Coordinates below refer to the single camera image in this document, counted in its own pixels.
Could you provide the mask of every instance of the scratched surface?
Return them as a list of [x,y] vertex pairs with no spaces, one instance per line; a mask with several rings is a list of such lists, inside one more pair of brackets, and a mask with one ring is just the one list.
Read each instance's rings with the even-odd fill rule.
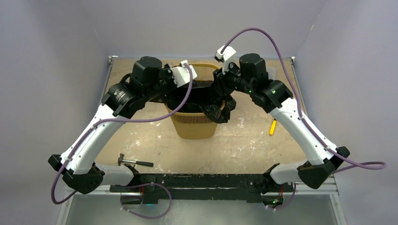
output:
[[[130,73],[135,60],[117,59],[108,86]],[[162,60],[177,64],[181,60]],[[189,60],[218,64],[215,60]],[[276,78],[288,85],[277,60],[267,60],[276,69]],[[290,78],[296,84],[290,62],[285,61]],[[120,153],[125,159],[153,162],[153,168],[137,166],[141,173],[263,173],[274,163],[304,160],[305,155],[290,134],[277,124],[273,136],[269,128],[273,118],[243,93],[232,93],[237,107],[231,119],[217,127],[215,135],[203,140],[180,138],[170,118],[146,124],[125,124],[109,140],[96,162],[116,165]],[[167,114],[162,104],[147,103],[133,118],[156,118]]]

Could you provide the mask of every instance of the robotic arm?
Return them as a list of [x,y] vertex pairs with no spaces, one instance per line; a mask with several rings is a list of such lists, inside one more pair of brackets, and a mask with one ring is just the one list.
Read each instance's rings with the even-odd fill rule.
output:
[[214,72],[214,88],[220,94],[230,94],[234,90],[250,95],[252,101],[280,122],[306,154],[307,160],[288,165],[275,164],[264,173],[265,188],[275,188],[286,182],[303,182],[311,188],[319,186],[342,164],[313,134],[315,132],[328,145],[329,149],[343,157],[350,152],[346,147],[337,147],[327,139],[297,109],[297,101],[286,85],[278,80],[270,80],[266,71],[265,60],[258,54],[246,54],[240,57],[238,67],[235,64],[236,51],[228,46],[223,53],[221,47],[215,59],[223,63],[221,69]]
[[[196,78],[193,66],[190,68],[192,77]],[[79,138],[61,155],[52,155],[48,160],[49,164],[59,171],[68,161],[62,171],[62,179],[69,187],[82,194],[87,194],[100,185],[128,185],[134,178],[134,169],[130,165],[102,165],[95,163],[95,158],[113,134],[136,111],[143,109],[146,102],[187,84],[189,79],[189,72],[184,67],[171,68],[170,65],[165,65],[162,68],[161,61],[153,57],[143,57],[136,61],[132,73],[109,88],[93,119]],[[100,120],[107,121],[94,127]],[[90,129],[93,131],[84,136]],[[74,148],[77,148],[75,153],[68,158]]]

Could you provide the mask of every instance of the yellow screwdriver handle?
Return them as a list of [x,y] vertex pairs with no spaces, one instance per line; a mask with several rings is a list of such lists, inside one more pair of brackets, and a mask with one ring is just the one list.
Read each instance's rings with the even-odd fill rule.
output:
[[272,121],[271,129],[269,129],[269,135],[273,135],[275,131],[276,120]]

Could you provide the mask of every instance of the yellow bin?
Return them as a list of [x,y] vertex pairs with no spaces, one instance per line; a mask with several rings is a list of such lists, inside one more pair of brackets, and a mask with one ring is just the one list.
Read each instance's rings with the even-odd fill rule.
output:
[[[198,77],[196,81],[213,81],[213,72],[218,66],[209,63],[190,63],[195,68]],[[176,112],[171,116],[171,121],[176,128],[178,136],[184,139],[205,139],[214,135],[217,124],[211,121],[204,113]]]

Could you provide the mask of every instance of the gray wall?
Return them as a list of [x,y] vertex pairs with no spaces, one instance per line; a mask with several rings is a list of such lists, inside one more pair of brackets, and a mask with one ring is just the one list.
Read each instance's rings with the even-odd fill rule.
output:
[[47,159],[93,115],[107,55],[81,0],[0,1],[0,53],[1,224],[54,224]]
[[[228,39],[259,27],[283,56],[296,55],[326,0],[83,0],[108,55],[213,57]],[[263,35],[233,43],[238,53],[276,57]]]
[[296,56],[308,114],[351,159],[383,171],[337,174],[349,224],[397,223],[398,1],[329,0]]

